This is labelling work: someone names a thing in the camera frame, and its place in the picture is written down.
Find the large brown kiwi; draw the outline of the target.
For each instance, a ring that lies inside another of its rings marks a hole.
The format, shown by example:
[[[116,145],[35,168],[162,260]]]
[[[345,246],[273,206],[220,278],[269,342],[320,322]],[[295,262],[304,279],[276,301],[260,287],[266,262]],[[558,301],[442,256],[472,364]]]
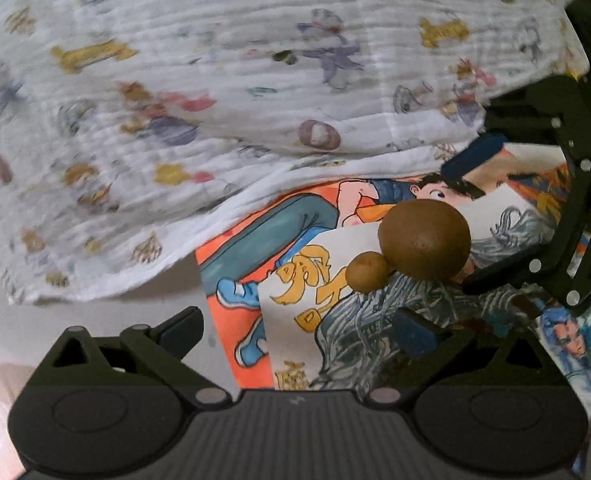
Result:
[[[381,254],[397,272],[416,281],[443,281],[466,266],[472,245],[469,224],[438,200],[402,202],[383,217]]]

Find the anime colouring poster mat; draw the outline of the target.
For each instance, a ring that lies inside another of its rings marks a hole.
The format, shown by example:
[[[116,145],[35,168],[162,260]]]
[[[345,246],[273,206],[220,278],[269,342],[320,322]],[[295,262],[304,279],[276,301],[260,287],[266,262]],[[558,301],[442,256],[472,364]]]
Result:
[[[301,188],[251,214],[196,254],[218,336],[243,388],[380,387],[409,358],[393,339],[396,310],[441,327],[480,324],[497,336],[536,334],[591,413],[591,307],[583,314],[537,286],[468,296],[447,281],[416,281],[390,266],[387,286],[361,294],[346,266],[379,252],[378,230],[402,202],[439,200],[468,221],[479,266],[547,242],[567,188],[561,156],[510,144],[489,166],[446,181],[434,169],[347,178]]]

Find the cartoon print white cloth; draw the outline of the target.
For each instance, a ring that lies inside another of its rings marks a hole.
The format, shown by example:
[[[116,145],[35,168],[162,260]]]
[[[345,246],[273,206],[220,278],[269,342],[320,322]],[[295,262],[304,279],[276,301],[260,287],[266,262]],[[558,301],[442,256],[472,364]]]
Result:
[[[155,278],[282,193],[407,176],[588,68],[571,0],[0,0],[0,284]]]

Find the small brown kiwi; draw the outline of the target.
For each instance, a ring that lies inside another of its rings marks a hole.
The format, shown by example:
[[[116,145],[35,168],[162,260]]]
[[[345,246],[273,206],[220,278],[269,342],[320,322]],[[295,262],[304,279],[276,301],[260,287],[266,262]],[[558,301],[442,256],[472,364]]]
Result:
[[[387,286],[390,266],[379,252],[362,252],[346,266],[345,277],[354,292],[369,294]]]

